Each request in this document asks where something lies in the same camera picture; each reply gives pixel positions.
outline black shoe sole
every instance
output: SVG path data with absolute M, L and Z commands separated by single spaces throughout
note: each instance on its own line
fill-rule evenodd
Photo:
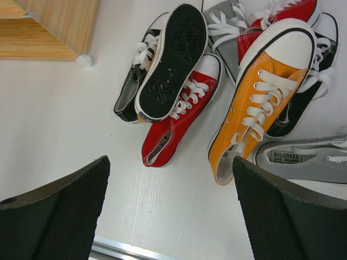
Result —
M 168 116 L 207 45 L 205 20 L 198 9 L 188 4 L 172 13 L 162 33 L 160 62 L 139 94 L 139 114 L 145 113 L 143 117 L 150 121 Z

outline white table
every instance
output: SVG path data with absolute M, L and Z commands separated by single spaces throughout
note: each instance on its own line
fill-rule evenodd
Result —
M 339 78 L 326 97 L 310 104 L 290 139 L 331 136 L 347 125 L 347 4 L 321 2 L 339 21 Z M 181 3 L 103 0 L 92 68 L 74 62 L 0 61 L 0 200 L 106 154 L 112 166 L 98 236 L 181 259 L 253 258 L 235 184 L 217 186 L 207 161 L 208 142 L 233 95 L 227 79 L 165 168 L 142 164 L 150 125 L 129 125 L 113 114 L 134 46 L 154 18 Z M 341 186 L 302 183 L 347 199 Z

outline wooden panel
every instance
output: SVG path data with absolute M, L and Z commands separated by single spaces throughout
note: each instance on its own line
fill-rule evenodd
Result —
M 99 0 L 14 0 L 76 53 L 85 53 Z
M 73 60 L 77 54 L 34 19 L 0 19 L 0 58 Z
M 13 0 L 0 0 L 0 19 L 21 18 L 25 14 Z

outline yellow sneaker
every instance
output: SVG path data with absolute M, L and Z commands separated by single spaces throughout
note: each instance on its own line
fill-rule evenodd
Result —
M 316 37 L 305 22 L 284 19 L 266 29 L 240 63 L 229 112 L 209 145 L 215 180 L 233 178 L 236 155 L 247 158 L 303 84 L 316 55 Z

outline sneaker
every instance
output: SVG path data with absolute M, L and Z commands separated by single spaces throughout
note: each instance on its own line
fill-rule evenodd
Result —
M 223 59 L 226 72 L 235 86 L 237 63 L 236 38 L 247 29 L 245 9 L 238 0 L 203 0 L 202 11 L 207 22 L 209 45 L 212 52 Z
M 147 167 L 163 167 L 177 150 L 190 125 L 207 108 L 216 94 L 222 77 L 222 61 L 205 54 L 180 93 L 170 116 L 152 124 L 142 146 L 142 160 Z
M 285 179 L 347 184 L 346 135 L 269 142 L 259 146 L 251 160 Z
M 248 48 L 271 24 L 286 18 L 296 18 L 314 26 L 320 18 L 319 0 L 279 0 L 269 9 L 255 13 L 249 29 L 237 37 L 239 63 Z
M 248 49 L 229 112 L 209 145 L 209 162 L 218 184 L 231 181 L 234 157 L 247 158 L 263 139 L 303 84 L 315 55 L 312 28 L 292 18 L 270 26 Z
M 317 53 L 313 67 L 305 83 L 267 131 L 266 134 L 270 138 L 281 138 L 289 134 L 311 100 L 324 96 L 328 88 L 335 83 L 336 70 L 331 67 L 338 47 L 338 27 L 335 18 L 322 13 L 315 34 Z
M 153 65 L 135 98 L 135 110 L 147 122 L 169 116 L 207 46 L 202 13 L 183 4 L 170 15 L 160 34 Z
M 152 63 L 157 49 L 160 31 L 169 13 L 161 14 L 149 26 L 142 41 L 137 44 L 132 66 L 123 84 L 119 98 L 113 108 L 114 113 L 129 123 L 138 122 L 135 111 L 135 96 Z

